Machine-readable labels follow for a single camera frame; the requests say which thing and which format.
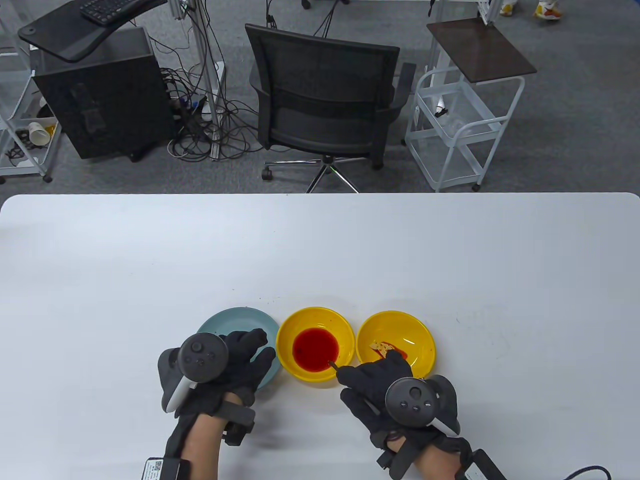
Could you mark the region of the person's left hand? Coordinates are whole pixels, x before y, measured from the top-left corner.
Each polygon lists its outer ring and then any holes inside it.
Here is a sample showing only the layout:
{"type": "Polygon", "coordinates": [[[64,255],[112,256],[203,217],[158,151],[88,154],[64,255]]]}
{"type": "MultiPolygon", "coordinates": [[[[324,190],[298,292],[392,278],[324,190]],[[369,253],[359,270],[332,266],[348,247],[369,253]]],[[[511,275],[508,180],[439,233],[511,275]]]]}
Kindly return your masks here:
{"type": "Polygon", "coordinates": [[[275,349],[268,347],[265,330],[237,330],[221,336],[228,351],[224,371],[210,382],[199,384],[190,391],[185,402],[174,414],[176,418],[206,414],[214,417],[230,394],[240,399],[243,407],[251,407],[259,384],[270,370],[276,357],[275,349]]]}

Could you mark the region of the person's right hand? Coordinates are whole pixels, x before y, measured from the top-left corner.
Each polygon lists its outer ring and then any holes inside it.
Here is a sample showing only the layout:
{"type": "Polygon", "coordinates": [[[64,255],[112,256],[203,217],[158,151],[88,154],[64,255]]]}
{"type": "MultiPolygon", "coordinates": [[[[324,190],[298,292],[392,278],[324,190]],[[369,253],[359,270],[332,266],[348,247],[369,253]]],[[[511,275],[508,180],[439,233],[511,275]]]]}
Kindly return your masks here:
{"type": "Polygon", "coordinates": [[[457,394],[442,375],[414,377],[406,359],[393,350],[377,361],[341,366],[336,377],[343,387],[340,399],[378,448],[405,439],[419,451],[434,446],[448,453],[470,452],[460,436],[457,394]]]}

